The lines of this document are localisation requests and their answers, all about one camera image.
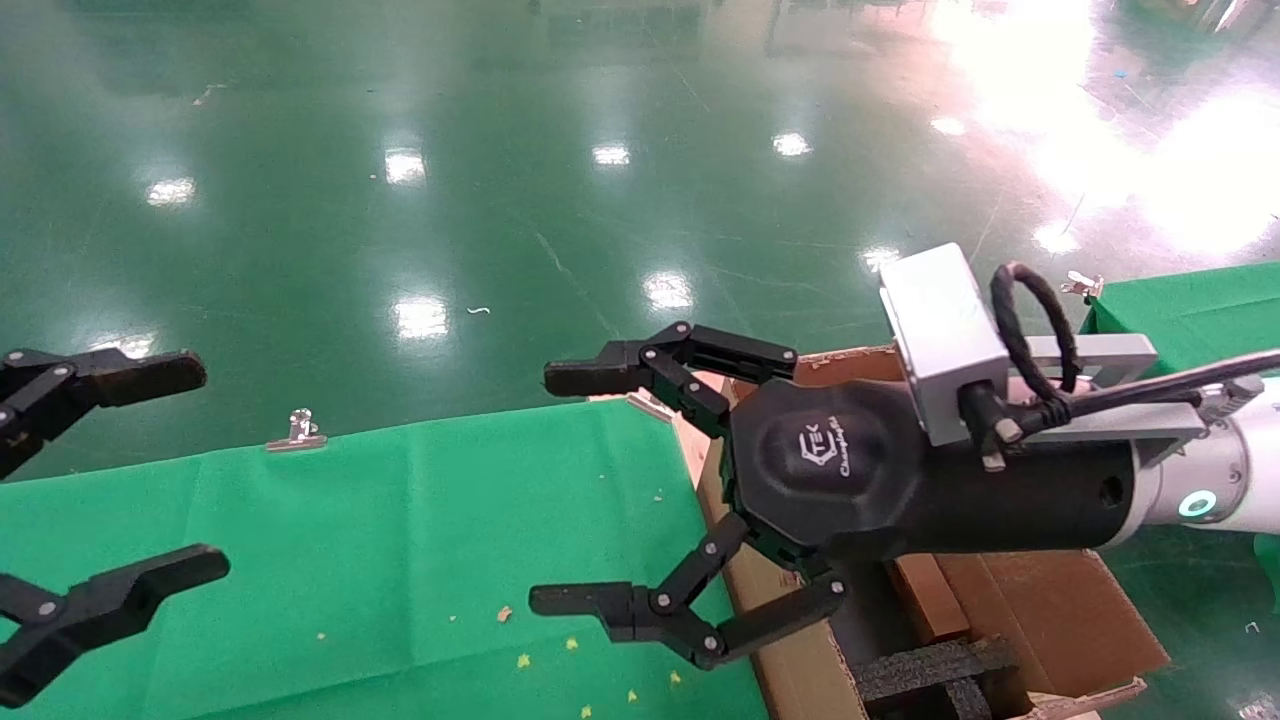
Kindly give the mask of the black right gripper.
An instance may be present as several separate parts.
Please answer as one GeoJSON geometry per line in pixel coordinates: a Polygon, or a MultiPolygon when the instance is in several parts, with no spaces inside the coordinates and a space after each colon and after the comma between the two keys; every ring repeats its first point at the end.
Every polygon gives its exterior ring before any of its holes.
{"type": "Polygon", "coordinates": [[[829,618],[846,597],[845,573],[827,568],[717,625],[699,618],[694,602],[751,529],[778,562],[864,561],[1092,550],[1116,539],[1130,515],[1137,470],[1126,443],[1034,445],[987,471],[968,441],[931,443],[905,383],[805,387],[790,382],[796,366],[794,348],[690,322],[612,340],[593,359],[548,363],[556,397],[645,389],[705,437],[727,434],[735,512],[657,587],[534,585],[531,612],[593,616],[613,643],[660,643],[712,670],[829,618]],[[730,411],[695,370],[764,384],[730,411]]]}

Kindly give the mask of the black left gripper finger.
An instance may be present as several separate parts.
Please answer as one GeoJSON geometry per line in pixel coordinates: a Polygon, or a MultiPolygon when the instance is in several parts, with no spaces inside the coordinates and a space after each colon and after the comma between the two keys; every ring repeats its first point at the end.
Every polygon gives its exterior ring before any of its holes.
{"type": "Polygon", "coordinates": [[[3,574],[3,618],[15,624],[1,647],[3,707],[24,707],[83,655],[146,632],[168,598],[229,571],[220,550],[188,546],[100,573],[63,594],[3,574]]]}
{"type": "Polygon", "coordinates": [[[206,386],[189,351],[128,357],[120,350],[77,355],[12,350],[1,369],[1,479],[100,407],[124,407],[206,386]]]}

